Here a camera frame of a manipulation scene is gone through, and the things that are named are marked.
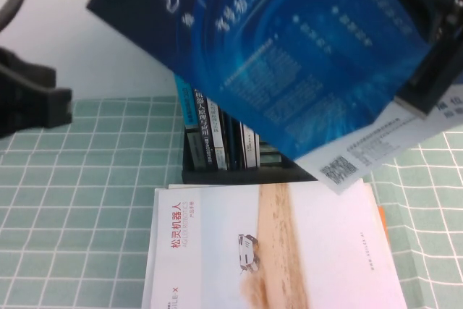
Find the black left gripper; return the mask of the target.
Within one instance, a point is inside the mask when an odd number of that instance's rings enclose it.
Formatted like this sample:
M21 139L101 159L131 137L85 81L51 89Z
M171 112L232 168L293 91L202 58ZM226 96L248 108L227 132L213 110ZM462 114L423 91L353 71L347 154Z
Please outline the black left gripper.
M72 90L56 87L56 70L1 47L1 138L72 122ZM44 88L33 88L37 84Z

